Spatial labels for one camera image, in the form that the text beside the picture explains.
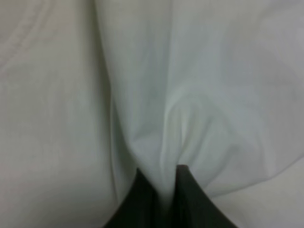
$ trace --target white sheet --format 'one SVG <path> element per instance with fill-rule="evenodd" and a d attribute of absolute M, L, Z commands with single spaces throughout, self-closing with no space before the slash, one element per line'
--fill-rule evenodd
<path fill-rule="evenodd" d="M 98 227 L 187 163 L 240 228 L 302 228 L 303 6 L 97 1 L 109 126 L 93 1 L 0 1 L 0 227 Z"/>
<path fill-rule="evenodd" d="M 117 207 L 94 12 L 0 0 L 1 228 L 96 228 Z"/>
<path fill-rule="evenodd" d="M 97 8 L 127 148 L 165 203 L 176 164 L 216 196 L 303 156 L 304 1 L 98 0 Z"/>

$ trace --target black object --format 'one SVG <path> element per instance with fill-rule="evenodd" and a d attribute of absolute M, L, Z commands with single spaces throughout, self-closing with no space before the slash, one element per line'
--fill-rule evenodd
<path fill-rule="evenodd" d="M 173 203 L 166 218 L 158 196 L 137 170 L 126 199 L 104 228 L 236 228 L 204 194 L 189 168 L 179 165 Z"/>
<path fill-rule="evenodd" d="M 126 199 L 104 228 L 124 227 L 165 227 L 157 193 L 139 170 Z"/>

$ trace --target white fabric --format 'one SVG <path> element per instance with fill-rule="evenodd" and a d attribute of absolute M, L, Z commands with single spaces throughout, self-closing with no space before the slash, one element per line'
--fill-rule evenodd
<path fill-rule="evenodd" d="M 302 228 L 304 2 L 96 1 L 111 126 L 94 7 L 0 0 L 0 227 L 99 227 L 186 163 L 238 227 Z"/>
<path fill-rule="evenodd" d="M 94 12 L 0 0 L 1 228 L 96 228 L 117 207 Z"/>
<path fill-rule="evenodd" d="M 179 163 L 216 196 L 303 156 L 304 1 L 98 0 L 97 7 L 127 148 L 164 202 Z"/>

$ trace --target white cloth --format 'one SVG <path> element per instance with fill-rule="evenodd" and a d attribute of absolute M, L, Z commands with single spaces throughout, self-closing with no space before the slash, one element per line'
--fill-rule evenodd
<path fill-rule="evenodd" d="M 127 148 L 165 202 L 177 164 L 216 196 L 303 156 L 304 1 L 98 0 L 97 8 Z"/>
<path fill-rule="evenodd" d="M 1 228 L 96 228 L 117 207 L 94 12 L 0 0 Z"/>
<path fill-rule="evenodd" d="M 186 163 L 240 228 L 302 228 L 303 7 L 0 0 L 0 227 L 99 227 Z"/>

